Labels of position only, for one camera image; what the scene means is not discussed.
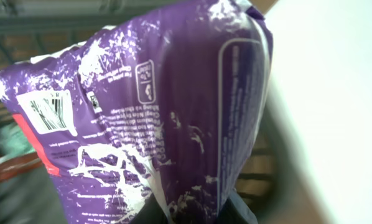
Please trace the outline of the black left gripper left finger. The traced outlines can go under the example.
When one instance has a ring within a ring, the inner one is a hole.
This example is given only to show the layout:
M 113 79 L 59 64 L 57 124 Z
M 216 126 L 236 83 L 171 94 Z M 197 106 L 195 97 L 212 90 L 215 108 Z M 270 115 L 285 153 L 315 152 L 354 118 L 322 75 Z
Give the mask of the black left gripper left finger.
M 167 216 L 152 194 L 129 224 L 168 224 Z

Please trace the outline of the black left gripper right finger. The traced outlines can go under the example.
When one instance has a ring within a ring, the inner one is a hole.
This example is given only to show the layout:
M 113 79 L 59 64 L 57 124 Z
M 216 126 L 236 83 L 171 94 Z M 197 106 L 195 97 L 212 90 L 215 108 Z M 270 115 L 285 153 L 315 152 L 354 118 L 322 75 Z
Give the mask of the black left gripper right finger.
M 258 224 L 258 219 L 233 189 L 215 220 L 215 224 Z

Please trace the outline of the purple snack bag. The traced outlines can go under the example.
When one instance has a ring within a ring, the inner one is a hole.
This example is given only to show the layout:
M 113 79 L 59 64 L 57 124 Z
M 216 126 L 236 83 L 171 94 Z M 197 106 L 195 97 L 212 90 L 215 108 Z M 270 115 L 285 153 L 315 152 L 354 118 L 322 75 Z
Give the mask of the purple snack bag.
M 0 70 L 69 223 L 215 223 L 258 135 L 273 38 L 249 1 L 184 1 Z

